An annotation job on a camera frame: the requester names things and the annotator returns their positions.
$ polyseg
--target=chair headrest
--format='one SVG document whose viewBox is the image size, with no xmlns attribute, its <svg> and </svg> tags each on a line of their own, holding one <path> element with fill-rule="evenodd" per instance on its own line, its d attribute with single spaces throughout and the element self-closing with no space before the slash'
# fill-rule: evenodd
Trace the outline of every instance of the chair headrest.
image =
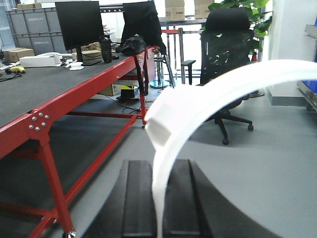
<svg viewBox="0 0 317 238">
<path fill-rule="evenodd" d="M 244 7 L 216 8 L 206 20 L 207 30 L 248 30 L 250 28 Z"/>
</svg>

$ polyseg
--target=potted plant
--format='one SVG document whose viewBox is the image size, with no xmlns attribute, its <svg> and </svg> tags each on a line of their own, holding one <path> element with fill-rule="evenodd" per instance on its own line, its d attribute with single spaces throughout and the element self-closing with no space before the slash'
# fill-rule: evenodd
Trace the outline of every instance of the potted plant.
<svg viewBox="0 0 317 238">
<path fill-rule="evenodd" d="M 261 11 L 269 0 L 223 0 L 220 3 L 212 3 L 208 6 L 212 11 L 215 8 L 231 8 L 231 7 L 245 7 L 248 13 L 251 27 L 254 29 L 255 38 L 253 40 L 253 53 L 257 51 L 262 52 L 262 44 L 260 42 L 267 35 L 269 26 L 272 23 L 272 16 L 265 19 L 265 15 L 271 11 Z"/>
</svg>

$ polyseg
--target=black bag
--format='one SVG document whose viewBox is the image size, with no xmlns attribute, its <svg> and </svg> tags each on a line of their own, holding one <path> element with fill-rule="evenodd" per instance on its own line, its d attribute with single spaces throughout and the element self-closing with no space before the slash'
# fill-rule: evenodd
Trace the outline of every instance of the black bag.
<svg viewBox="0 0 317 238">
<path fill-rule="evenodd" d="M 146 49 L 146 43 L 143 37 L 139 35 L 135 35 L 125 40 L 121 48 L 121 52 L 125 56 L 134 56 L 141 53 L 145 49 Z"/>
<path fill-rule="evenodd" d="M 141 67 L 139 65 L 139 60 L 137 54 L 144 51 L 144 63 L 143 63 L 143 72 L 145 82 L 143 83 L 143 77 L 141 73 Z M 140 93 L 143 93 L 145 96 L 149 93 L 149 76 L 148 76 L 148 65 L 147 65 L 147 45 L 143 40 L 142 36 L 135 35 L 131 36 L 129 39 L 125 40 L 121 52 L 125 56 L 134 56 L 134 62 L 137 70 L 138 82 L 139 82 L 139 90 Z"/>
</svg>

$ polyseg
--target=white plastic arch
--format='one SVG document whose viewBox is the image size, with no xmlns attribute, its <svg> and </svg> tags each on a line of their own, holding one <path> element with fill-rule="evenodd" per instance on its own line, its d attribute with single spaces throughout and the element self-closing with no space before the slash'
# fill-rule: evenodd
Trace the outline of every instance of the white plastic arch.
<svg viewBox="0 0 317 238">
<path fill-rule="evenodd" d="M 259 88 L 295 80 L 316 80 L 317 64 L 304 60 L 269 60 L 232 70 L 203 87 L 178 85 L 164 90 L 147 112 L 146 131 L 156 150 L 152 192 L 158 238 L 167 181 L 174 161 L 193 132 L 230 102 Z"/>
</svg>

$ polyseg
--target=red metal table frame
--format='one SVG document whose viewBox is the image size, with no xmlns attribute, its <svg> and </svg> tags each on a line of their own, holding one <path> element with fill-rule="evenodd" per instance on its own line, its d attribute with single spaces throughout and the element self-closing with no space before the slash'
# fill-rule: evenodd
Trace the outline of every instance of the red metal table frame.
<svg viewBox="0 0 317 238">
<path fill-rule="evenodd" d="M 155 53 L 155 47 L 148 48 L 148 72 L 143 72 L 143 74 L 147 73 L 149 79 L 153 79 L 155 77 Z M 144 54 L 142 53 L 138 55 L 141 68 L 144 61 L 143 57 Z M 16 118 L 3 127 L 0 127 L 0 158 L 10 155 L 26 159 L 40 160 L 43 164 L 55 202 L 55 207 L 52 210 L 44 210 L 36 207 L 26 207 L 8 202 L 0 202 L 1 210 L 41 219 L 32 233 L 29 234 L 29 238 L 41 237 L 45 230 L 50 227 L 54 221 L 57 221 L 62 225 L 62 228 L 66 234 L 71 233 L 74 227 L 68 210 L 69 204 L 79 193 L 79 191 L 85 186 L 92 175 L 97 171 L 99 166 L 105 161 L 111 151 L 117 146 L 126 132 L 131 128 L 133 123 L 137 119 L 142 119 L 143 124 L 145 124 L 144 116 L 147 109 L 145 106 L 145 96 L 142 93 L 140 93 L 141 107 L 139 114 L 71 112 L 71 110 L 76 108 L 78 105 L 96 95 L 99 91 L 111 85 L 118 79 L 137 80 L 136 76 L 134 75 L 125 75 L 134 68 L 134 57 L 129 57 L 106 69 L 102 73 L 99 73 L 85 82 L 73 87 L 65 93 L 49 100 L 42 105 L 39 105 L 38 107 L 35 107 L 31 112 Z M 49 130 L 51 125 L 57 119 L 66 114 L 126 118 L 129 119 L 129 121 L 123 126 L 115 138 L 113 138 L 113 140 L 105 147 L 105 149 L 97 156 L 92 164 L 75 182 L 72 188 L 66 194 L 64 194 L 49 144 Z M 18 146 L 29 139 L 36 140 L 37 150 L 16 150 Z"/>
</svg>

